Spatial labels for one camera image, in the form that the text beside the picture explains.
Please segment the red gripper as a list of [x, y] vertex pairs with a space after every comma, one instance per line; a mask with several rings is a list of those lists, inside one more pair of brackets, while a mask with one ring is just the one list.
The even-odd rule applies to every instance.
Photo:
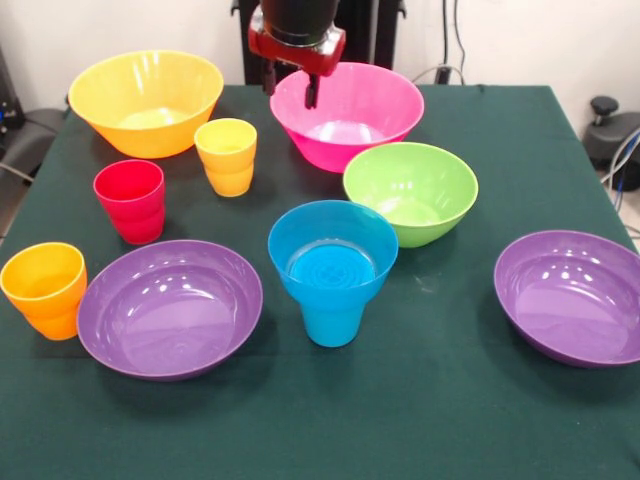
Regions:
[[330, 76], [339, 63], [346, 45], [346, 32], [334, 24], [322, 39], [310, 46], [285, 43], [268, 30], [261, 9], [255, 9], [248, 27], [249, 50], [263, 60], [263, 91], [272, 96], [277, 83], [274, 61], [299, 67], [309, 75], [305, 90], [305, 107], [316, 108], [320, 76]]

